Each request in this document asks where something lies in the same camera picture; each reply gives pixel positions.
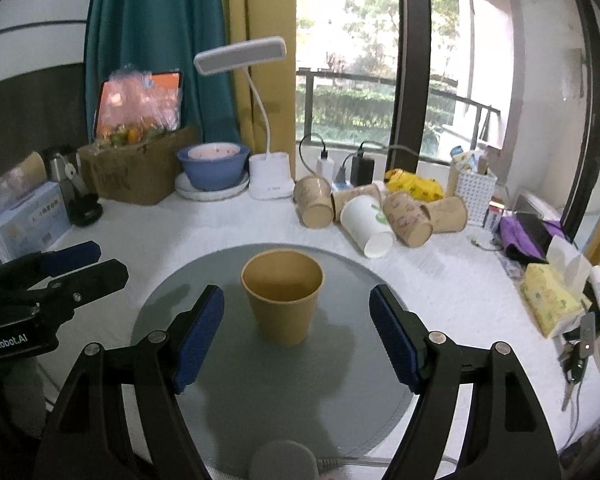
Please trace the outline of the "steel thermos cup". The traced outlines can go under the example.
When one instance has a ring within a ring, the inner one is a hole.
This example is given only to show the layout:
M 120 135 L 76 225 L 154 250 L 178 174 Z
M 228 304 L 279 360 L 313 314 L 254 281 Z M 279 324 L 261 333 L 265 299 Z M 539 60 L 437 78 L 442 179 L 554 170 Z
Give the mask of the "steel thermos cup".
M 79 168 L 76 149 L 69 144 L 55 145 L 42 151 L 41 156 L 47 179 L 60 185 L 65 200 L 73 200 L 76 190 L 67 176 L 66 167 L 71 164 L 74 169 Z

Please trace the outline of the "brown printed paper cup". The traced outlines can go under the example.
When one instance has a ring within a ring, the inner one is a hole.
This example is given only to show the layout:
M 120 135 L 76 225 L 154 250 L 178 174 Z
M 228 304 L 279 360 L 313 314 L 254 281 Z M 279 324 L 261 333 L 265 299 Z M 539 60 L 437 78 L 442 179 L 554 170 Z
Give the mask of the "brown printed paper cup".
M 434 232 L 427 211 L 407 192 L 391 193 L 382 203 L 382 211 L 393 232 L 407 247 L 422 246 Z

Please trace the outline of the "white paper cup green print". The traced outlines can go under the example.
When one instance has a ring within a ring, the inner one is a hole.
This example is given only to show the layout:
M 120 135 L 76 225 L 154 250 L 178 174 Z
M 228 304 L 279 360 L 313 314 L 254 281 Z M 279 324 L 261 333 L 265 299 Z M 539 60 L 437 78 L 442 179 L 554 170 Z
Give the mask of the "white paper cup green print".
M 369 259 L 385 257 L 396 241 L 392 227 L 373 196 L 360 195 L 349 200 L 341 211 L 340 224 Z

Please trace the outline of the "brown paper cup behind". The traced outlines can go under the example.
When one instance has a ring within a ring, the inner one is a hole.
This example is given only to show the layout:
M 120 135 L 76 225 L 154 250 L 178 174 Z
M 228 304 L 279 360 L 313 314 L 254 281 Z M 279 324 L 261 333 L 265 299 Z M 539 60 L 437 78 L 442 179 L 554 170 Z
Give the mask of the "brown paper cup behind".
M 355 186 L 354 188 L 348 188 L 343 191 L 332 192 L 332 208 L 334 208 L 334 221 L 339 222 L 340 216 L 343 211 L 343 207 L 350 200 L 353 200 L 358 196 L 372 196 L 377 203 L 380 203 L 381 192 L 376 184 L 366 184 L 362 186 Z

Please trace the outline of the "light blue tissue box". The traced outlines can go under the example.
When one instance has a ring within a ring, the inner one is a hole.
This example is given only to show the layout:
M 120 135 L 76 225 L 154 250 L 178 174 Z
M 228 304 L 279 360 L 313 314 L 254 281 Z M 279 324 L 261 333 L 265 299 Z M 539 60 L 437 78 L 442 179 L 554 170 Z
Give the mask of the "light blue tissue box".
M 46 182 L 17 206 L 0 213 L 0 255 L 14 260 L 42 252 L 70 228 L 60 185 Z

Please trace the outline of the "black round stand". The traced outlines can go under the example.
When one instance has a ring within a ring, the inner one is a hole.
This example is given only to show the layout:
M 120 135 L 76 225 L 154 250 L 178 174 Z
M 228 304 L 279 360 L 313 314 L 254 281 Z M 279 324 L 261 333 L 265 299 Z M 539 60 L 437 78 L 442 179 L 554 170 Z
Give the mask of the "black round stand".
M 104 208 L 99 203 L 99 196 L 96 193 L 76 196 L 73 200 L 70 200 L 68 205 L 68 215 L 71 223 L 80 228 L 95 223 L 103 212 Z

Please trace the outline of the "keys with car fob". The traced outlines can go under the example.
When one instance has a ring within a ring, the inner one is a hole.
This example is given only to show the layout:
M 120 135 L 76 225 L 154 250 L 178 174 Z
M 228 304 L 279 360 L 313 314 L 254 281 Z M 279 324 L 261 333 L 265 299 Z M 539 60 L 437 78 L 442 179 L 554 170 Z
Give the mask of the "keys with car fob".
M 581 318 L 579 328 L 579 339 L 568 353 L 568 358 L 564 363 L 564 373 L 566 378 L 566 390 L 564 400 L 562 401 L 562 411 L 568 408 L 573 390 L 576 385 L 582 382 L 586 363 L 594 351 L 594 342 L 596 336 L 595 328 L 596 316 L 594 312 L 588 312 Z

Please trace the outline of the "cardboard box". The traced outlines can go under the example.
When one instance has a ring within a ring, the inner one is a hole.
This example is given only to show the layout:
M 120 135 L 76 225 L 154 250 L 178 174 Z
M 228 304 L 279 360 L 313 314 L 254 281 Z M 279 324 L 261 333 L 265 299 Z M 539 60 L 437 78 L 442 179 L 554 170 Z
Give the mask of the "cardboard box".
M 178 151 L 198 141 L 198 128 L 189 125 L 124 148 L 85 145 L 78 149 L 82 178 L 105 200 L 157 205 L 174 192 L 175 179 L 183 172 Z

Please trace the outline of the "white plate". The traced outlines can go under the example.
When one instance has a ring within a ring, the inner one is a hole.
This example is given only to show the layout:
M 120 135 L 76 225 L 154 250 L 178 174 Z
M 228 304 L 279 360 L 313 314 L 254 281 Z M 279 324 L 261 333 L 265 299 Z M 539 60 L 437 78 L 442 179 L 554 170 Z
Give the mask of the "white plate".
M 229 198 L 244 192 L 248 188 L 248 185 L 249 174 L 245 171 L 242 173 L 242 178 L 236 185 L 231 186 L 230 188 L 224 188 L 224 190 L 204 191 L 200 188 L 194 188 L 189 182 L 188 177 L 186 177 L 186 174 L 179 174 L 174 182 L 175 192 L 177 192 L 179 196 L 186 200 L 191 200 L 192 202 L 201 203 L 228 200 Z

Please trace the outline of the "yellow tissue pack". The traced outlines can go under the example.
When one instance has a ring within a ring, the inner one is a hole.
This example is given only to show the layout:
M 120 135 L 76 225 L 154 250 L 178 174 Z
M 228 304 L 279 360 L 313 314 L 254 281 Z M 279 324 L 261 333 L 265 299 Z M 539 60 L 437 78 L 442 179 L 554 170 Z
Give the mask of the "yellow tissue pack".
M 545 338 L 580 325 L 592 304 L 584 293 L 591 270 L 588 259 L 559 236 L 548 246 L 546 263 L 528 264 L 520 290 Z

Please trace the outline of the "blue bowl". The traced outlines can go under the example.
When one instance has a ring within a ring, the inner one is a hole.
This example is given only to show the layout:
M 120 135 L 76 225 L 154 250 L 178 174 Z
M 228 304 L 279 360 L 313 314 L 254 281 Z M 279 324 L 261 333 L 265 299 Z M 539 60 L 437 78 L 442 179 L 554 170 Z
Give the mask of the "blue bowl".
M 247 145 L 230 142 L 186 146 L 176 153 L 190 184 L 208 192 L 238 185 L 249 155 Z

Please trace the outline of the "bag of oranges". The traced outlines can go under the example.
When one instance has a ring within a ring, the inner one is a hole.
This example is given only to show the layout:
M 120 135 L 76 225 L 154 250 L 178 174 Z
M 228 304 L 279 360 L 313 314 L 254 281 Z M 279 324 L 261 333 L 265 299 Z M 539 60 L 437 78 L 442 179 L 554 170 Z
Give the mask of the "bag of oranges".
M 154 73 L 133 65 L 116 70 L 100 86 L 95 143 L 125 148 L 180 128 L 182 94 L 179 70 Z

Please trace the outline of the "grey round foam object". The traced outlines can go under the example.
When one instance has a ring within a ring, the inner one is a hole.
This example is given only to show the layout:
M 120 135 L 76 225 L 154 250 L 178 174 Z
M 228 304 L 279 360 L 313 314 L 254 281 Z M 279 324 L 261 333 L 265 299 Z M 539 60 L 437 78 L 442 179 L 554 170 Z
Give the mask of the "grey round foam object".
M 316 480 L 320 478 L 314 454 L 291 440 L 276 440 L 261 446 L 252 456 L 251 480 Z

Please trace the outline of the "purple cloth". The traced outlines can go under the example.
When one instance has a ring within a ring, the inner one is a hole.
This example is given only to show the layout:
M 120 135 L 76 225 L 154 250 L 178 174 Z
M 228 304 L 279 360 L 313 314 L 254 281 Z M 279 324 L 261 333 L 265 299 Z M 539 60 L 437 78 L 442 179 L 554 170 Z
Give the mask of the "purple cloth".
M 498 225 L 504 254 L 509 260 L 528 266 L 547 263 L 546 255 L 554 237 L 565 239 L 559 221 L 548 221 L 528 212 L 506 214 Z

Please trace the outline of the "round grey glass turntable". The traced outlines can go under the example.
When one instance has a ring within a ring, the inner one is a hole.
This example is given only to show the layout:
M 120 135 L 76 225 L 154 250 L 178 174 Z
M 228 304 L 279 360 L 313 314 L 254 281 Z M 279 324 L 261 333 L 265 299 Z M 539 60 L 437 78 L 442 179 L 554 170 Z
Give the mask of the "round grey glass turntable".
M 133 341 L 163 330 L 204 288 L 224 292 L 225 309 L 196 382 L 178 405 L 198 453 L 216 470 L 243 476 L 262 445 L 291 440 L 318 458 L 356 457 L 385 440 L 411 403 L 368 312 L 379 275 L 353 260 L 308 248 L 325 273 L 301 344 L 265 341 L 240 271 L 265 244 L 197 258 L 166 278 L 140 309 Z

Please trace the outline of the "white perforated basket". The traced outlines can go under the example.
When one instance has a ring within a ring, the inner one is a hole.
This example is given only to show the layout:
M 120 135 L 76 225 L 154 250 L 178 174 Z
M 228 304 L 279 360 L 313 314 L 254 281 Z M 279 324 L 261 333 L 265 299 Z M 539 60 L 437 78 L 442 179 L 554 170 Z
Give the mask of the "white perforated basket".
M 450 168 L 446 194 L 461 198 L 467 210 L 467 223 L 482 226 L 495 190 L 498 177 L 490 170 L 486 174 Z

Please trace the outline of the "yellow plush toy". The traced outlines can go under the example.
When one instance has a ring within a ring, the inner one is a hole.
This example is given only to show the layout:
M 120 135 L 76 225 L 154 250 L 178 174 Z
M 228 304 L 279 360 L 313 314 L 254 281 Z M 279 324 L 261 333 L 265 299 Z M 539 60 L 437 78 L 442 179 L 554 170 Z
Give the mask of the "yellow plush toy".
M 421 202 L 429 203 L 445 198 L 443 188 L 438 181 L 419 177 L 403 169 L 387 171 L 384 182 L 391 193 L 403 191 Z

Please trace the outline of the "teal curtain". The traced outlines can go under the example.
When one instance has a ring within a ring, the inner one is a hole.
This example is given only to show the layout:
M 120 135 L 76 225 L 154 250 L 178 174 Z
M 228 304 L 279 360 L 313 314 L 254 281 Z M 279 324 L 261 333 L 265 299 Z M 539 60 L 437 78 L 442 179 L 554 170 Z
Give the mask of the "teal curtain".
M 91 0 L 84 40 L 85 111 L 94 132 L 100 84 L 131 65 L 142 72 L 182 75 L 181 125 L 201 142 L 238 143 L 232 77 L 202 76 L 195 55 L 225 44 L 221 0 Z

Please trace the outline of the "white charger plug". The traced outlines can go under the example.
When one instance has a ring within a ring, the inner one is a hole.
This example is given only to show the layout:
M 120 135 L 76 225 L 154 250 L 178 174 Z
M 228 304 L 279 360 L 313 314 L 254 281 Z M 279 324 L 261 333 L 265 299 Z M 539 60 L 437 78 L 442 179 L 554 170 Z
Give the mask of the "white charger plug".
M 335 162 L 330 157 L 317 159 L 316 173 L 329 184 L 332 184 L 335 174 Z

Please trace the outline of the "black power adapter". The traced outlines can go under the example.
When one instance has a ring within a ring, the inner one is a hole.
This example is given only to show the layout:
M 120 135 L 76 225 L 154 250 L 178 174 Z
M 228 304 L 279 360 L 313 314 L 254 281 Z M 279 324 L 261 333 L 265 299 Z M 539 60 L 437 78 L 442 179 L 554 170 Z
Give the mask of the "black power adapter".
M 355 155 L 352 158 L 350 182 L 358 186 L 369 185 L 374 180 L 375 161 L 364 155 Z

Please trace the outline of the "yellow curtain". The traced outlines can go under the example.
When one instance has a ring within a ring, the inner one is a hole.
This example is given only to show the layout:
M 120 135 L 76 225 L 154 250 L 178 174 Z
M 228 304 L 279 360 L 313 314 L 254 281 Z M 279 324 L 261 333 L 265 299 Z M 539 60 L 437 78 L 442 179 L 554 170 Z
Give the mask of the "yellow curtain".
M 222 0 L 242 143 L 296 168 L 296 0 Z

